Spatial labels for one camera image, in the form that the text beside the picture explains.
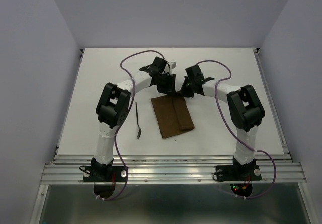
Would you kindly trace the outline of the brown cloth napkin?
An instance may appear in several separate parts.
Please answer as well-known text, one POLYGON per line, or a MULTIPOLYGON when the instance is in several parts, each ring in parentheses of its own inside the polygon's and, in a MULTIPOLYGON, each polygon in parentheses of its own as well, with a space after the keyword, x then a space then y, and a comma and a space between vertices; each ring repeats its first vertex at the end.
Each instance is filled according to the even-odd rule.
POLYGON ((162 139, 192 131, 192 121, 186 101, 181 96, 164 95, 151 99, 162 139))

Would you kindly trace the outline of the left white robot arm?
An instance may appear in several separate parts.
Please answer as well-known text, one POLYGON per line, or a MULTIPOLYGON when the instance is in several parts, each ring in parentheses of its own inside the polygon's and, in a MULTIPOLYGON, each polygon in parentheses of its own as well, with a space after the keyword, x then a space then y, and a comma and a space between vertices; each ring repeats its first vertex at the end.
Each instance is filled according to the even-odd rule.
POLYGON ((120 126, 125 122, 135 94, 156 85, 159 92, 173 93, 176 67, 174 62, 156 57, 152 64, 129 75, 129 79, 117 84, 106 83, 99 98, 96 114, 99 121, 97 148, 91 159, 89 174, 99 180, 112 178, 114 140, 120 126))

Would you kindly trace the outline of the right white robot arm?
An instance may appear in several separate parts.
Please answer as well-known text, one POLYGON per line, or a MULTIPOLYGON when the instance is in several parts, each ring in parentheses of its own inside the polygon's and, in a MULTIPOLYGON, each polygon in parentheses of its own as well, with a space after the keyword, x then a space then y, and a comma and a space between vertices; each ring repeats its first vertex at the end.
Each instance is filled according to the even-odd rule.
POLYGON ((232 86, 213 77, 205 78, 198 65, 187 68, 186 73, 180 89, 182 96, 193 97, 200 94, 214 97, 217 104, 220 101, 227 103, 230 118, 236 127, 236 133, 230 132, 236 139, 232 164, 217 165, 213 179, 218 182, 261 180, 260 170, 256 165, 255 140, 258 126, 265 117, 265 110, 254 87, 232 86))

